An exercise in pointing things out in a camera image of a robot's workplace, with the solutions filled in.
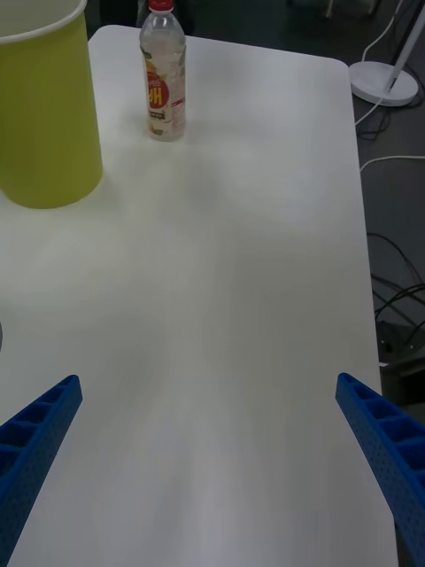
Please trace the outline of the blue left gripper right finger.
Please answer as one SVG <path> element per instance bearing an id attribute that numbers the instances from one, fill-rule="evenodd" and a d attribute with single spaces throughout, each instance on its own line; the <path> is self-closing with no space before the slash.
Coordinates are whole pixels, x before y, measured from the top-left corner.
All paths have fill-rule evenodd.
<path id="1" fill-rule="evenodd" d="M 374 473 L 413 563 L 424 565 L 424 426 L 347 373 L 337 378 L 336 402 Z"/>

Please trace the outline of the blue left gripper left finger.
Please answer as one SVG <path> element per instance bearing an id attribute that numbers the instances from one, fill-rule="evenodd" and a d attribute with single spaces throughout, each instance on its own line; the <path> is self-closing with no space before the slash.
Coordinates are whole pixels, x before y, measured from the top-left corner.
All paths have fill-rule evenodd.
<path id="1" fill-rule="evenodd" d="M 82 403 L 71 375 L 1 425 L 0 564 L 6 566 Z"/>

